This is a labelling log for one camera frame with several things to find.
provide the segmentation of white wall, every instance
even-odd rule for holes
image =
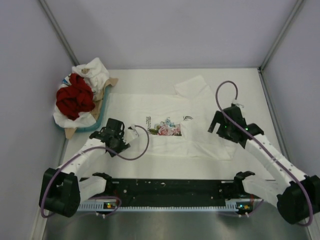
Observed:
[[[320,1],[307,0],[265,70],[293,163],[320,174]]]
[[[71,62],[36,0],[0,1],[0,32],[0,239],[24,240],[64,141],[52,113]]]
[[[258,67],[296,0],[47,0],[80,63]]]

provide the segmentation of tan fabric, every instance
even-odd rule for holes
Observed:
[[[114,87],[117,82],[118,82],[118,78],[112,78],[110,77],[104,84],[103,87],[103,91],[100,92],[99,95],[96,95],[96,101],[94,102],[95,107],[94,109],[90,112],[92,114],[92,116],[94,117],[95,120],[97,120],[100,116],[100,112],[101,112],[101,107],[102,107],[102,103],[104,100],[104,95],[105,95],[105,89],[107,86],[111,85],[112,87]],[[65,137],[66,139],[71,139],[73,137],[73,135],[76,132],[76,128],[65,128],[64,132],[65,132]]]

